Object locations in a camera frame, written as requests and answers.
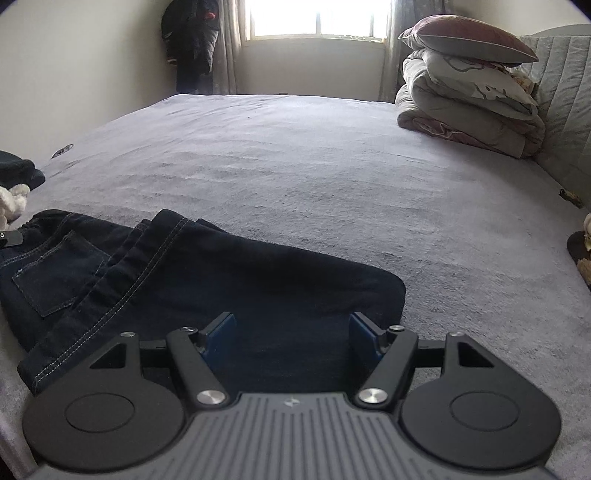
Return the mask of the dark blue jeans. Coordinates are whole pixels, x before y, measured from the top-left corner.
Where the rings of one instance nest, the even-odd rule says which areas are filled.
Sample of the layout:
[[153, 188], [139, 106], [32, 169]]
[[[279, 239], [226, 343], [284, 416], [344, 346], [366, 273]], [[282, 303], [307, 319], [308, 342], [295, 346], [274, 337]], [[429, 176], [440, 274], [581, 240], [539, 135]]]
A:
[[349, 316], [387, 327], [405, 305], [392, 273], [169, 210], [133, 228], [48, 210], [21, 234], [1, 252], [1, 304], [33, 393], [122, 332], [161, 340], [224, 312], [238, 333], [214, 373], [229, 392], [349, 392], [365, 374]]

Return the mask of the stack of folded clothes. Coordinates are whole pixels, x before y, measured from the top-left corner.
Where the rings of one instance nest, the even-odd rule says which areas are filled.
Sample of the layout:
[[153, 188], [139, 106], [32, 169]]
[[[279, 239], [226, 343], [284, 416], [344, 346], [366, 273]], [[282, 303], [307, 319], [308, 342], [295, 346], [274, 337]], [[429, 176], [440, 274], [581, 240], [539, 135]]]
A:
[[583, 222], [581, 231], [573, 233], [567, 240], [567, 250], [587, 288], [591, 290], [591, 214]]

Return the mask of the white plush garment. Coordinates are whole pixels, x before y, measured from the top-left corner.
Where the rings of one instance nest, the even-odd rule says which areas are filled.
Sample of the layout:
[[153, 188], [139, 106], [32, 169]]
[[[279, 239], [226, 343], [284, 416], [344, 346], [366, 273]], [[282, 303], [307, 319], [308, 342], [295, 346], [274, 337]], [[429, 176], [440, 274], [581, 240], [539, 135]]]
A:
[[25, 211], [30, 188], [18, 184], [10, 189], [0, 187], [0, 231], [6, 231]]

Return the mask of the dark garment at bed edge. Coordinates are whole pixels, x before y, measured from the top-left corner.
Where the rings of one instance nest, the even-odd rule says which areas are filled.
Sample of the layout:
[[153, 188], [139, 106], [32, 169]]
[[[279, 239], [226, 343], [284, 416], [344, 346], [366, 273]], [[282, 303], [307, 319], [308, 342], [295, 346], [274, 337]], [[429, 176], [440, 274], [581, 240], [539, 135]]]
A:
[[0, 151], [0, 185], [10, 190], [25, 184], [34, 190], [45, 182], [43, 172], [28, 159], [22, 159], [6, 151]]

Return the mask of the small brown object on bed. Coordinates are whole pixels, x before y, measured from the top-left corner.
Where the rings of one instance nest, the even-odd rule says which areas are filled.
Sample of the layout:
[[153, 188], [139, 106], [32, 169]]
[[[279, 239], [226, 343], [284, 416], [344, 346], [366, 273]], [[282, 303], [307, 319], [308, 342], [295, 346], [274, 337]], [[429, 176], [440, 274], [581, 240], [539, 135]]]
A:
[[578, 209], [582, 209], [584, 207], [584, 203], [583, 203], [582, 199], [578, 195], [576, 195], [570, 191], [567, 191], [567, 190], [561, 188], [559, 190], [559, 196], [563, 200], [568, 201], [572, 205], [576, 206]]

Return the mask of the grey curtain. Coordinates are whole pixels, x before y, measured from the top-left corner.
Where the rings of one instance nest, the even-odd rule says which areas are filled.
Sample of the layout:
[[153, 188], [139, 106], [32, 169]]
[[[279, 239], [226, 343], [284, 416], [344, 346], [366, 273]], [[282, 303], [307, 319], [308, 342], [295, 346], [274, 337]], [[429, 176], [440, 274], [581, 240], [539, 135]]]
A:
[[212, 67], [213, 93], [240, 94], [239, 68], [242, 44], [246, 38], [245, 2], [222, 0], [219, 4], [219, 30]]
[[389, 2], [389, 21], [385, 41], [385, 56], [378, 100], [393, 103], [404, 82], [402, 63], [410, 53], [399, 39], [401, 33], [431, 15], [453, 14], [452, 0], [396, 0]]

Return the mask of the pink grey pillow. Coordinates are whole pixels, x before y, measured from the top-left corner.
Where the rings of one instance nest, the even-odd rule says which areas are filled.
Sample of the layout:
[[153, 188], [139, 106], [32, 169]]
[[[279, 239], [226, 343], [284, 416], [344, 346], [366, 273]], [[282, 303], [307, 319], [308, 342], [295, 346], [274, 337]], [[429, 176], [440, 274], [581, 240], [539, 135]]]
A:
[[536, 53], [515, 35], [488, 23], [459, 15], [428, 16], [399, 35], [412, 50], [504, 65], [538, 61]]

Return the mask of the right grey curtain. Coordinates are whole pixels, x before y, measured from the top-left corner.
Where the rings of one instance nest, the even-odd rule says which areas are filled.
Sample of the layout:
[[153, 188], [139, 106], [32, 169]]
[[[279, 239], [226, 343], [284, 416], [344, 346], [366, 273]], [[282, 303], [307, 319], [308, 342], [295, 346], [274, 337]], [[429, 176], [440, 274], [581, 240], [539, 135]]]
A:
[[389, 21], [385, 41], [385, 56], [378, 100], [393, 103], [404, 82], [402, 63], [410, 53], [399, 39], [401, 33], [431, 15], [453, 14], [452, 0], [396, 0], [389, 2]]

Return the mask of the window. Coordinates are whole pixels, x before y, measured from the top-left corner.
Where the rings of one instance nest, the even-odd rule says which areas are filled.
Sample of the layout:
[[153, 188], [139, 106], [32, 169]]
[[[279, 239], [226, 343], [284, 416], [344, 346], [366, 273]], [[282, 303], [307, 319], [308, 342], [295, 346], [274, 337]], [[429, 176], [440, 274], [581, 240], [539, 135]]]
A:
[[244, 1], [247, 38], [329, 37], [385, 40], [395, 1]]

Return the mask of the grey quilted headboard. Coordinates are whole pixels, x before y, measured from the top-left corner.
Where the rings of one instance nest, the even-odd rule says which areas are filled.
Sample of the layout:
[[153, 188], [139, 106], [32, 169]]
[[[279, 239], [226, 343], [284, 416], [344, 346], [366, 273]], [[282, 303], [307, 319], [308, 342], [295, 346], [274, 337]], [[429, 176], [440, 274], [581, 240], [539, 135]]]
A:
[[538, 83], [546, 126], [535, 161], [566, 191], [590, 205], [590, 26], [556, 27], [521, 40], [538, 61], [522, 70]]

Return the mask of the dark jacket hanging on wall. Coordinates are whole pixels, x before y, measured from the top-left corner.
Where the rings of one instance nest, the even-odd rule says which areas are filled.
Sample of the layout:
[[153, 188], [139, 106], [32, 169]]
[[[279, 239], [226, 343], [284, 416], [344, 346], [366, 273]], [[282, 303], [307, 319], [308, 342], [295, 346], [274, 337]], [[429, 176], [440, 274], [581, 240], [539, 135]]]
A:
[[173, 0], [161, 18], [167, 62], [176, 66], [176, 92], [211, 94], [213, 54], [221, 26], [216, 0]]

